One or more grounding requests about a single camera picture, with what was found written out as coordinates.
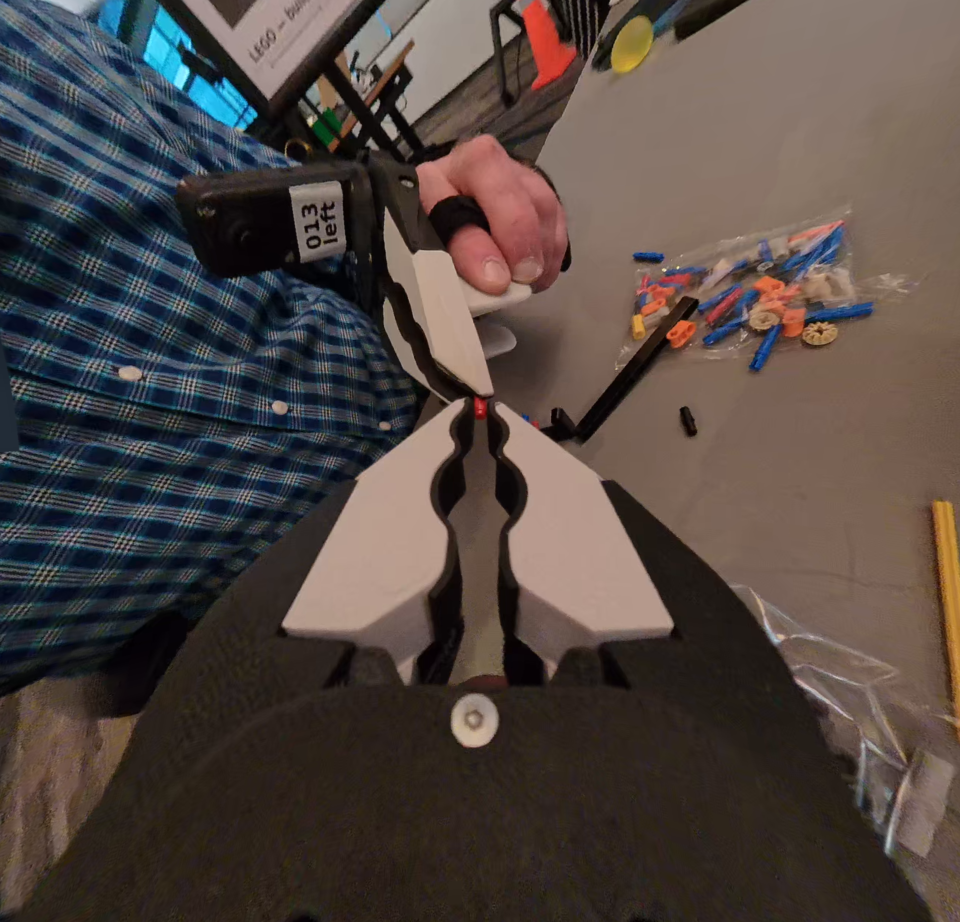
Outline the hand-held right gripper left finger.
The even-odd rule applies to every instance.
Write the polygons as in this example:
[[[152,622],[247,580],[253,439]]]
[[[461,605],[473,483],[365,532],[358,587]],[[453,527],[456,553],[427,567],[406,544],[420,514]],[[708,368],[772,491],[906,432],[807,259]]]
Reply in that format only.
[[[287,636],[387,652],[409,685],[457,632],[459,559],[449,523],[465,489],[474,402],[450,403],[361,472],[284,616]]]

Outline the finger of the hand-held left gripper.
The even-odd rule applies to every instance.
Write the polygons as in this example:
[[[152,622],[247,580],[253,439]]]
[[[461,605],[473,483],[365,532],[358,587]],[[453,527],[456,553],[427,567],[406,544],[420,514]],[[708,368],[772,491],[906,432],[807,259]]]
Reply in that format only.
[[[399,306],[395,306],[389,297],[384,297],[380,322],[382,333],[403,371],[443,402],[471,398],[472,389],[434,357],[426,332],[415,319],[406,296],[399,301]]]
[[[406,296],[426,333],[434,357],[471,388],[471,397],[490,399],[493,383],[450,255],[443,250],[412,251],[388,209],[383,217],[385,297],[395,306]]]

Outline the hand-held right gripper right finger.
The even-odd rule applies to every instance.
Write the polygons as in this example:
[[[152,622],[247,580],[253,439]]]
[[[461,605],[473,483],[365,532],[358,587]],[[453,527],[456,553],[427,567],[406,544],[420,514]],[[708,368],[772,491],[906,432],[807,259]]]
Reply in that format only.
[[[548,681],[574,650],[664,640],[674,619],[604,480],[505,403],[487,410],[498,536],[503,670]]]

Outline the black lego beam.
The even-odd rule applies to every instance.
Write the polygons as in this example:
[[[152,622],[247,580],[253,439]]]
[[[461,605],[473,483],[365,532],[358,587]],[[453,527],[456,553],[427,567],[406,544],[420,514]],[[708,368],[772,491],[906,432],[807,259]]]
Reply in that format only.
[[[669,344],[669,331],[678,323],[690,321],[698,307],[698,300],[690,296],[681,298],[658,327],[647,336],[579,422],[575,423],[567,411],[556,407],[551,411],[549,424],[540,429],[541,433],[558,443],[573,441],[582,444],[591,439],[664,352]]]

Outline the clear bag of lego pieces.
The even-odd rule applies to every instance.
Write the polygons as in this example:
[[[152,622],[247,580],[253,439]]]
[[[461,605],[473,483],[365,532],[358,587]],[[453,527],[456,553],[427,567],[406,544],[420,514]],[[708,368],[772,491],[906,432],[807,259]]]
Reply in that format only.
[[[853,209],[709,243],[659,265],[635,263],[618,373],[685,296],[699,302],[667,336],[665,353],[721,360],[744,356],[749,370],[776,352],[823,350],[844,327],[901,303],[920,282],[901,273],[864,273]]]

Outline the yellow lego axle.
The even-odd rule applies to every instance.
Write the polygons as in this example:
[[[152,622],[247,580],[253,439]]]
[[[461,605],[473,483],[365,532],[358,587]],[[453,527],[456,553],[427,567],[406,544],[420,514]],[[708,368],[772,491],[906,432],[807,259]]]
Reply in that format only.
[[[954,729],[959,731],[959,539],[954,506],[942,499],[931,502],[933,538],[937,555],[942,607],[943,639],[949,675]]]

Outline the person's left hand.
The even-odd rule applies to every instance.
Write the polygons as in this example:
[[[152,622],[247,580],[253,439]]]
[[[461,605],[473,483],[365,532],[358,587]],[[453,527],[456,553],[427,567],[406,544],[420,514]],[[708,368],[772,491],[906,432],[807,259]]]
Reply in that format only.
[[[422,207],[440,208],[440,234],[459,277],[492,296],[512,283],[535,292],[570,266],[567,215],[552,185],[492,136],[477,136],[416,167]]]

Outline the black easel stand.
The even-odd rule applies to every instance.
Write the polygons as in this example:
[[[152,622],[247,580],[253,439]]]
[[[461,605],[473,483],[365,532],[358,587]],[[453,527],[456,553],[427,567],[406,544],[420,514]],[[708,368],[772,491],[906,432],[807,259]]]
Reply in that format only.
[[[414,160],[426,145],[406,118],[406,95],[413,81],[407,62],[415,50],[408,40],[385,66],[374,64],[357,80],[332,63],[286,112],[274,135],[288,160],[304,162],[327,156],[355,158],[363,149],[379,148],[398,160]]]

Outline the white framed sign board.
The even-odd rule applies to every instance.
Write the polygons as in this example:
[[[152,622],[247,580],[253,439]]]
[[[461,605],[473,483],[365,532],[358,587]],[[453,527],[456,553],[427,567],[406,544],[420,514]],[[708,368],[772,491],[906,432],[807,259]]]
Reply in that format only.
[[[387,0],[156,0],[254,107],[297,105]]]

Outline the person's checked shirt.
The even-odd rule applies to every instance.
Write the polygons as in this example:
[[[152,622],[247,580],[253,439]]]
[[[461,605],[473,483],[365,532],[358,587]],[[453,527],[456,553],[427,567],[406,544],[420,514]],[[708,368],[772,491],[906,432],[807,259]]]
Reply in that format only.
[[[88,20],[1,0],[2,694],[107,664],[402,441],[422,393],[352,268],[220,280],[175,201],[286,168]]]

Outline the orange traffic cone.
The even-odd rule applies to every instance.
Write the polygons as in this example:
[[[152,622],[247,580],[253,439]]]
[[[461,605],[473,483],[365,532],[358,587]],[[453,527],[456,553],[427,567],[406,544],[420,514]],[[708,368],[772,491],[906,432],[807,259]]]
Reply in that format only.
[[[560,40],[557,26],[544,0],[516,0],[536,69],[531,89],[538,91],[557,82],[577,58],[576,50]]]

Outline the crumpled clear plastic bag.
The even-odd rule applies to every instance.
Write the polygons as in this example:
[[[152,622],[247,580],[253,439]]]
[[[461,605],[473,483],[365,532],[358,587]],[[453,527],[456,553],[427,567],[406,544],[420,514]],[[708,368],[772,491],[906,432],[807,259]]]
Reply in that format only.
[[[958,875],[959,755],[954,719],[921,704],[899,670],[802,627],[732,584],[818,712],[847,764],[856,806],[901,863]]]

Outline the yellow translucent disc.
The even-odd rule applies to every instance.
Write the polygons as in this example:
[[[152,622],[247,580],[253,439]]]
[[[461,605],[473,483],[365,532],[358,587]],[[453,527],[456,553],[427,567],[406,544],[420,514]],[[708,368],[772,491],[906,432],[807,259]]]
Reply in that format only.
[[[649,55],[655,38],[654,24],[647,16],[636,16],[624,22],[610,49],[610,70],[617,75],[636,70]]]

